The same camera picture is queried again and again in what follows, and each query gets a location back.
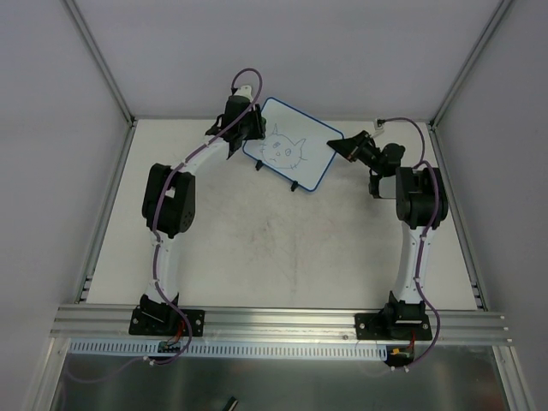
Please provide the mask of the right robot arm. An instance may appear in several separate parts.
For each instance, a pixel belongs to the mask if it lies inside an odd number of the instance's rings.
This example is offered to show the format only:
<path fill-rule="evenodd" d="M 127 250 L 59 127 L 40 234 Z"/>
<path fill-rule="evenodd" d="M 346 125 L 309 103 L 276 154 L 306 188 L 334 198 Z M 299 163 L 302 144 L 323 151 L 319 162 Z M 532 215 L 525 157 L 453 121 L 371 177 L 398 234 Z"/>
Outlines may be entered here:
<path fill-rule="evenodd" d="M 414 167 L 401 165 L 405 147 L 390 143 L 380 149 L 362 131 L 349 139 L 330 140 L 327 146 L 349 162 L 369 170 L 369 191 L 381 198 L 381 183 L 394 181 L 396 216 L 402 224 L 402 251 L 396 282 L 377 313 L 354 316 L 359 340 L 431 341 L 432 326 L 425 296 L 427 264 L 434 236 L 447 218 L 449 202 L 440 169 L 422 158 Z"/>

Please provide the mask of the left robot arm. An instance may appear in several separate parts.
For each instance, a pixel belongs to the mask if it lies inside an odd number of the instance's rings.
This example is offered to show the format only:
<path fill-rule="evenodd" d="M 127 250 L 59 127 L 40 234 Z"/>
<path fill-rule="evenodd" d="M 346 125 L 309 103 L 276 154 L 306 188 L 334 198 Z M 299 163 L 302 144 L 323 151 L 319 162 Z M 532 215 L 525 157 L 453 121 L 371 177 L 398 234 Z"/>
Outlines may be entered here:
<path fill-rule="evenodd" d="M 132 312 L 128 332 L 135 336 L 190 335 L 187 313 L 178 313 L 178 274 L 182 237 L 194 222 L 200 171 L 232 157 L 247 140 L 265 138 L 265 120 L 249 86 L 234 88 L 224 112 L 206 131 L 205 141 L 178 165 L 154 164 L 141 207 L 151 232 L 152 280 Z"/>

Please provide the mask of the blue framed whiteboard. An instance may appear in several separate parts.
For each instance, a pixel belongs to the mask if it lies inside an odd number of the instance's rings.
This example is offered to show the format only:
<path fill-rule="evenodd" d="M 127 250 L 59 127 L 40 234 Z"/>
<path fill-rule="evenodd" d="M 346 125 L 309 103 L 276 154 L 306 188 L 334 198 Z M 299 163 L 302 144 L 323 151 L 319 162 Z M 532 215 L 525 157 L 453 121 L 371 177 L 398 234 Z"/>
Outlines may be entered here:
<path fill-rule="evenodd" d="M 291 183 L 298 181 L 299 188 L 316 191 L 336 155 L 327 141 L 343 139 L 343 133 L 274 97 L 266 99 L 261 115 L 265 138 L 245 142 L 243 152 Z"/>

